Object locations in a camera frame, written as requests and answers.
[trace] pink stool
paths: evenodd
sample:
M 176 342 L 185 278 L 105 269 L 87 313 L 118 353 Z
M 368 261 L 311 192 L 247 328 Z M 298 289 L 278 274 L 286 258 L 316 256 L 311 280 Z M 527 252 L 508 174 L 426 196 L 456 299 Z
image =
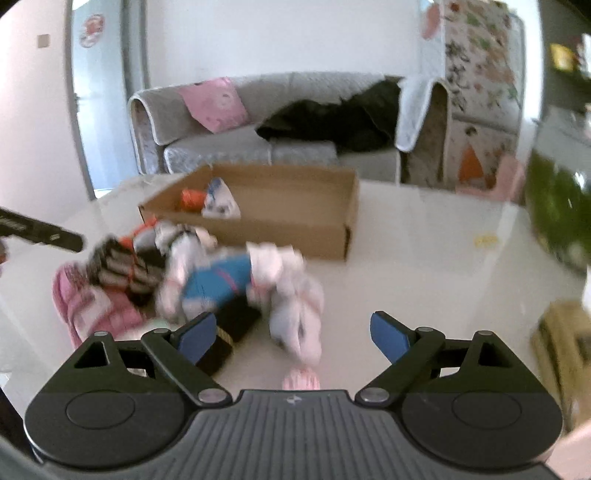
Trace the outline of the pink stool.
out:
M 501 159 L 499 169 L 496 172 L 496 185 L 492 190 L 480 190 L 459 185 L 456 187 L 456 193 L 474 195 L 493 202 L 519 203 L 524 185 L 525 167 L 515 157 L 505 155 Z

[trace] orange triangle print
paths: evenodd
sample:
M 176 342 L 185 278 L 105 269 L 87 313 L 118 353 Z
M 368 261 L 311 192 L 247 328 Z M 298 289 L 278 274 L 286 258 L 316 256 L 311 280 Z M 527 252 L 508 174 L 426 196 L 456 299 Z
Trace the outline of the orange triangle print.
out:
M 476 156 L 474 148 L 468 144 L 462 155 L 462 165 L 460 166 L 457 178 L 460 182 L 464 183 L 473 179 L 481 179 L 482 177 L 484 177 L 482 165 Z

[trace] doorway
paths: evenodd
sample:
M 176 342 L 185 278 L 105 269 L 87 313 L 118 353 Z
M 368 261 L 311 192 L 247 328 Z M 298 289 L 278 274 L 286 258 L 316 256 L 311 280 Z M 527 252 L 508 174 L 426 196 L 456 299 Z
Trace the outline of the doorway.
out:
M 96 197 L 139 175 L 127 101 L 147 87 L 144 7 L 144 0 L 72 3 L 73 124 Z

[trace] red object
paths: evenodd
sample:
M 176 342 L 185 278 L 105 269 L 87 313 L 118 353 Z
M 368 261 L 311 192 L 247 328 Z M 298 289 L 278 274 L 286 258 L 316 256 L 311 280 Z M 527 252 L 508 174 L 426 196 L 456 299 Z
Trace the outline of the red object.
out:
M 82 25 L 80 32 L 80 45 L 84 48 L 94 47 L 105 31 L 105 16 L 101 14 L 91 15 Z
M 150 220 L 146 221 L 143 225 L 140 225 L 133 232 L 131 232 L 131 235 L 120 238 L 119 243 L 125 248 L 134 251 L 134 238 L 144 230 L 147 230 L 148 228 L 154 228 L 156 223 L 158 223 L 158 219 L 153 216 Z
M 183 212 L 201 212 L 205 207 L 207 192 L 203 190 L 184 189 L 181 192 L 180 209 Z

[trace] yellow object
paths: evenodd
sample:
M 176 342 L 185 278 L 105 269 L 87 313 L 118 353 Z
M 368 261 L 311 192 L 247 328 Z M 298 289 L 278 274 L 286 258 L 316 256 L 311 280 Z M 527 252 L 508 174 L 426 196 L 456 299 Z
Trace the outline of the yellow object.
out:
M 232 349 L 234 348 L 234 340 L 230 334 L 221 327 L 217 327 L 217 336 L 226 342 Z
M 531 337 L 540 377 L 560 405 L 566 433 L 591 420 L 591 318 L 579 301 L 555 301 Z
M 474 246 L 476 248 L 490 248 L 494 247 L 499 243 L 499 237 L 497 237 L 494 233 L 489 233 L 487 235 L 480 235 L 474 239 Z
M 576 64 L 576 57 L 572 50 L 564 45 L 552 43 L 550 46 L 552 51 L 552 60 L 554 67 L 563 72 L 573 72 Z

